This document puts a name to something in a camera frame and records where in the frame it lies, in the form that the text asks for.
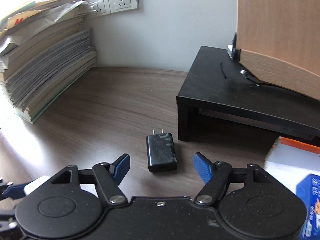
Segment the black power adapter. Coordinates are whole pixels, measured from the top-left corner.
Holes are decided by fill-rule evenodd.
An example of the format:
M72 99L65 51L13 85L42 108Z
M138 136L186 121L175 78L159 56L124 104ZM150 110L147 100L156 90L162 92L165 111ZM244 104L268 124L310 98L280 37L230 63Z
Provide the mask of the black power adapter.
M146 136L146 155L148 170L152 173L177 170L175 144L173 136L161 129L161 132L152 131Z

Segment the blue dental floss box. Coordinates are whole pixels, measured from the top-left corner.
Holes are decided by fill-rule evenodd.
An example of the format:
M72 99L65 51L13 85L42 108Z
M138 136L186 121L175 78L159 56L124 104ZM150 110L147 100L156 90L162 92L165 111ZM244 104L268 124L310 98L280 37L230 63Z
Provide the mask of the blue dental floss box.
M297 186L296 195L306 207L306 219L300 239L319 239L319 176L309 174Z

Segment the white USB charger cube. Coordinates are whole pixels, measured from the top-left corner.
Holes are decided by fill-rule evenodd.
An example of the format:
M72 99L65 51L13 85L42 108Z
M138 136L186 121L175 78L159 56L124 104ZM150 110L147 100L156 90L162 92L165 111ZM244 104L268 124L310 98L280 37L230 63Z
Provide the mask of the white USB charger cube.
M38 187L40 187L42 184L44 184L48 179L50 179L50 176L41 176L29 184L25 185L23 191L25 195L31 194L33 191L35 191Z

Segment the black monitor riser stand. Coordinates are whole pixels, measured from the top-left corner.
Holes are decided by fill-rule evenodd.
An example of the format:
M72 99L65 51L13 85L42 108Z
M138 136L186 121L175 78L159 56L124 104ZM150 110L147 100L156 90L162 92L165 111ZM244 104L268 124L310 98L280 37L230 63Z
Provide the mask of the black monitor riser stand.
M229 122L319 144L319 101L290 90L258 85L240 72L225 49L201 46L176 96L178 138Z

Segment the orange white cardboard tray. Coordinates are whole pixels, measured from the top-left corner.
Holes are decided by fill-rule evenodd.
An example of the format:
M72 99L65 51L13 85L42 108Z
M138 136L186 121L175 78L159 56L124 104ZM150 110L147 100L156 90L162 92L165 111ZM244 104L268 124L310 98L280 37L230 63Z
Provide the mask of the orange white cardboard tray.
M265 158L264 169L296 195L296 186L306 176L319 176L319 147L279 137Z

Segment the stack of books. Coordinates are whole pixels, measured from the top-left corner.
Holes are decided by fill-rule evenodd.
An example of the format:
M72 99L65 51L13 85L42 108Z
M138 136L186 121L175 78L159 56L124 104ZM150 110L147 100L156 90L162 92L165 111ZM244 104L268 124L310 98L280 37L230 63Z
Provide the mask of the stack of books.
M1 123L16 114L29 123L79 77L97 53L83 21L95 0L31 3L1 20Z

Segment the wooden book stand board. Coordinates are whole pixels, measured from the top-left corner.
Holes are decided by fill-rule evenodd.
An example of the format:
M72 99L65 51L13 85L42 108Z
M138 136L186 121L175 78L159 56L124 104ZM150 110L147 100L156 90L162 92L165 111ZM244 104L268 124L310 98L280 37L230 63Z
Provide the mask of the wooden book stand board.
M258 84L319 99L319 0L237 0L235 48Z

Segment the white wall socket left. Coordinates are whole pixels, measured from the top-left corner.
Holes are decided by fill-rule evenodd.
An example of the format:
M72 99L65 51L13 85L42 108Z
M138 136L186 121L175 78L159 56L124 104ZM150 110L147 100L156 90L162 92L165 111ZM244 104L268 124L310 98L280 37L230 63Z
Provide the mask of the white wall socket left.
M95 18L111 14L109 0L85 0L89 3L91 12L88 13L89 17Z

